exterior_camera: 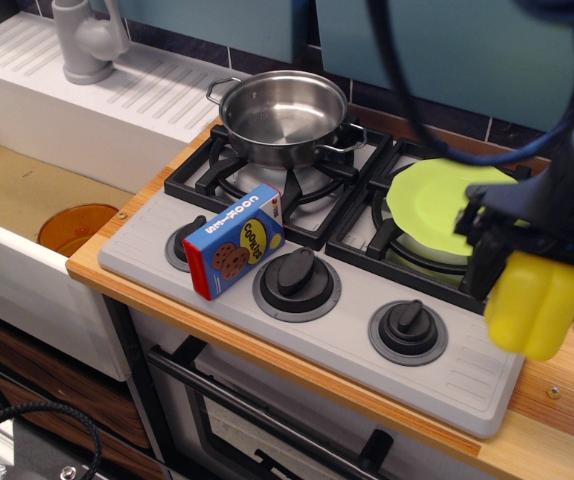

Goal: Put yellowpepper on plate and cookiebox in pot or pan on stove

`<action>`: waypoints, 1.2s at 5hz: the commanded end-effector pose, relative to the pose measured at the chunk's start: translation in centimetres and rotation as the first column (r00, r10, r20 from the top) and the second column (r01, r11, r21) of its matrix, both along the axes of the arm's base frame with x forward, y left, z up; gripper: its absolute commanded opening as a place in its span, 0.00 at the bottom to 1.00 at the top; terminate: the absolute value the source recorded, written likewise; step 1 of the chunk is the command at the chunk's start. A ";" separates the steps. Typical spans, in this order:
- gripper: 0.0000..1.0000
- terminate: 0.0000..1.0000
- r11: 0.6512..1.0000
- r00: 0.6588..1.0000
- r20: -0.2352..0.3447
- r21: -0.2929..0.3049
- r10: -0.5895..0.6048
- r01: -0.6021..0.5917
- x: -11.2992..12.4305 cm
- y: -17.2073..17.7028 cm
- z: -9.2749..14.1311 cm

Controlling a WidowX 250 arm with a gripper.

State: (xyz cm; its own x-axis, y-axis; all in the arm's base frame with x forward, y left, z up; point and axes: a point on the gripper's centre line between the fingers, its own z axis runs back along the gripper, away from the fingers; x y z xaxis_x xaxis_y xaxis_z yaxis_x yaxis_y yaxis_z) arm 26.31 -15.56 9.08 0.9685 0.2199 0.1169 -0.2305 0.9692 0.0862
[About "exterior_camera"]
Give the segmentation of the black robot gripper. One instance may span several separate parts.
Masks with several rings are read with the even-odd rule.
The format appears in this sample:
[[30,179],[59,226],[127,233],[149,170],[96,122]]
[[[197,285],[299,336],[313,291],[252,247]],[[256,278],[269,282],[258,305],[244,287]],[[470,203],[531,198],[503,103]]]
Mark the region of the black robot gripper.
[[466,273],[476,300],[486,299],[512,250],[574,265],[574,172],[549,169],[517,183],[474,184],[466,196],[455,232],[476,245]]

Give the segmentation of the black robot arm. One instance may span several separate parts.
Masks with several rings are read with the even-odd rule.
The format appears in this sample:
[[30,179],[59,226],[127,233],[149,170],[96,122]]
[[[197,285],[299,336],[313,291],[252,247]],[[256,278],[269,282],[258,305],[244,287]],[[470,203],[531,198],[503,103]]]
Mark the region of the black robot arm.
[[463,291],[483,300],[518,251],[574,266],[574,93],[563,148],[541,174],[517,184],[475,184],[456,231],[473,247]]

